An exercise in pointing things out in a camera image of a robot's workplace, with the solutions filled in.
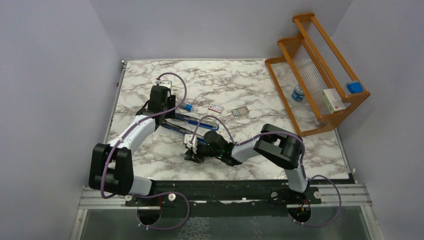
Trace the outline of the orange wooden tiered rack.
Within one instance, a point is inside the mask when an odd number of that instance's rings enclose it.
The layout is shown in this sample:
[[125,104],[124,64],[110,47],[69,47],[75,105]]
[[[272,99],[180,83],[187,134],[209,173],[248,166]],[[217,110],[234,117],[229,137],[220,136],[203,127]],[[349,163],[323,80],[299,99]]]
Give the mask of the orange wooden tiered rack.
[[[265,65],[298,135],[305,137],[332,131],[371,94],[365,87],[358,93],[351,93],[347,89],[347,83],[360,83],[360,80],[314,13],[296,14],[292,21],[299,32],[295,36],[279,39],[277,44],[282,55],[266,59]],[[317,128],[300,129],[272,68],[280,63],[287,63],[293,72],[318,122]],[[346,108],[331,112],[323,100],[325,89],[334,89]]]

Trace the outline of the white red carton box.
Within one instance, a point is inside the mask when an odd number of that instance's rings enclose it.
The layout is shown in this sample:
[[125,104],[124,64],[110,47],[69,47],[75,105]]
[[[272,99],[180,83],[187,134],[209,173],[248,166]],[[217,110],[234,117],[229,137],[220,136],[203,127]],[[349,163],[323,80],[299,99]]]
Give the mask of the white red carton box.
[[346,105],[342,102],[340,95],[334,88],[324,89],[322,91],[322,99],[331,114],[346,109]]

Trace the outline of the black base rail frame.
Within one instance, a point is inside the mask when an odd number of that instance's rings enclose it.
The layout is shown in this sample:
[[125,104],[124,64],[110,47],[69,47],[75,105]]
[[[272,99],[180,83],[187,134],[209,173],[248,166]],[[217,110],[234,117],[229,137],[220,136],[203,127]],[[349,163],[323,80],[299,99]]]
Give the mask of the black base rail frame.
[[286,180],[247,181],[161,181],[163,196],[143,199],[116,195],[101,197],[85,187],[79,210],[135,210],[145,216],[190,217],[285,217],[288,213],[310,214],[314,208],[372,206],[364,184],[333,186],[313,180],[305,195],[294,193]]

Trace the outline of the blue black stapler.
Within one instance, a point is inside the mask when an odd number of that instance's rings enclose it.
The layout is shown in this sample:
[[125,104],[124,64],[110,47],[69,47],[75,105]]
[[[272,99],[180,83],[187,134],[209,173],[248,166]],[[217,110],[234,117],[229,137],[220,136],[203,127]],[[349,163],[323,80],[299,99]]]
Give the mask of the blue black stapler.
[[[188,115],[181,114],[181,113],[176,113],[174,118],[176,120],[187,122],[188,124],[194,125],[194,126],[196,126],[199,123],[199,120],[200,120],[199,118],[188,116]],[[214,131],[217,131],[220,128],[217,123],[207,121],[207,120],[202,120],[199,127],[204,128],[204,129],[208,129],[208,130],[214,130]]]

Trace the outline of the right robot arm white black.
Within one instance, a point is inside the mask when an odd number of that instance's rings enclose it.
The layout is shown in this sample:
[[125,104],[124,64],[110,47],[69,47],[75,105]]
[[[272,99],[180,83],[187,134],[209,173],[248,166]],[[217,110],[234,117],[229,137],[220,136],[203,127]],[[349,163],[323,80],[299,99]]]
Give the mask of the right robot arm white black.
[[195,163],[216,158],[234,167],[262,156],[284,169],[292,202],[300,204],[309,196],[310,183],[302,166],[305,145],[294,133],[267,123],[258,135],[242,143],[228,142],[214,130],[206,132],[201,142],[193,134],[186,134],[183,143],[187,148],[184,159]]

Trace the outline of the blue lidded small jar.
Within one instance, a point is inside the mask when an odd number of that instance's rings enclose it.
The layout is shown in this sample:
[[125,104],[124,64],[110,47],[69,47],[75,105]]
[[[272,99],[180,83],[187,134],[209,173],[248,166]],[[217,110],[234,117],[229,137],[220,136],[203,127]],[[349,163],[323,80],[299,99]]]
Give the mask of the blue lidded small jar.
[[296,102],[301,102],[305,98],[305,94],[299,84],[294,87],[291,96]]

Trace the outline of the grey blue small cylinder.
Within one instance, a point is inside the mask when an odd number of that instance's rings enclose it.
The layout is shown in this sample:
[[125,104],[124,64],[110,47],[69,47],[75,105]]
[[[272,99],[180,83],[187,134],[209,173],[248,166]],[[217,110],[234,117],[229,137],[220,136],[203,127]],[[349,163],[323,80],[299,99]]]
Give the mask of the grey blue small cylinder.
[[193,107],[193,106],[192,106],[192,105],[190,105],[190,104],[185,104],[183,108],[184,108],[186,111],[190,112],[190,111],[192,110],[192,107]]

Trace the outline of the staple box tray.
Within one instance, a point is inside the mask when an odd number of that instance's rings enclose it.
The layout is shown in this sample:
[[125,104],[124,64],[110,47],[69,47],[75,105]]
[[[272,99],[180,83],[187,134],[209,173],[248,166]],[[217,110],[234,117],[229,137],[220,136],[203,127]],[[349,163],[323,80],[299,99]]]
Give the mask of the staple box tray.
[[246,106],[238,107],[232,110],[234,116],[241,116],[249,113],[249,109]]

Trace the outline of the red white staple box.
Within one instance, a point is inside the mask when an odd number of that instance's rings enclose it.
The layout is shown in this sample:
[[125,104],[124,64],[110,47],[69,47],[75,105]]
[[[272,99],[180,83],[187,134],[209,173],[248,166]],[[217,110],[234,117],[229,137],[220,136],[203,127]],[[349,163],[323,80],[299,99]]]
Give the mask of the red white staple box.
[[208,109],[216,113],[222,113],[224,107],[215,103],[210,103]]

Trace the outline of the blue block on rack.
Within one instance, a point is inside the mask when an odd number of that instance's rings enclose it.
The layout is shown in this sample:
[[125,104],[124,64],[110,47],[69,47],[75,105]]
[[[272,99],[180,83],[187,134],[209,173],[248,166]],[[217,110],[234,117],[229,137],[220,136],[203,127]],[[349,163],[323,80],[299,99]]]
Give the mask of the blue block on rack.
[[346,89],[350,94],[362,93],[364,91],[362,84],[359,81],[349,81],[346,83]]

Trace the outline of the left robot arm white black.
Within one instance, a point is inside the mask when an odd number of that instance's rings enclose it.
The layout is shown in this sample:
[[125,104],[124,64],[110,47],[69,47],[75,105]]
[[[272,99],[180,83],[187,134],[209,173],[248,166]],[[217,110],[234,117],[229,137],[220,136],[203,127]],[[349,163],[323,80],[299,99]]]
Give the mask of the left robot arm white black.
[[92,151],[89,172],[90,188],[112,195],[138,195],[144,205],[157,200],[154,182],[137,177],[133,171],[133,154],[142,142],[175,114],[176,97],[164,85],[154,85],[145,106],[136,112],[134,120],[118,137],[107,144],[98,143]]

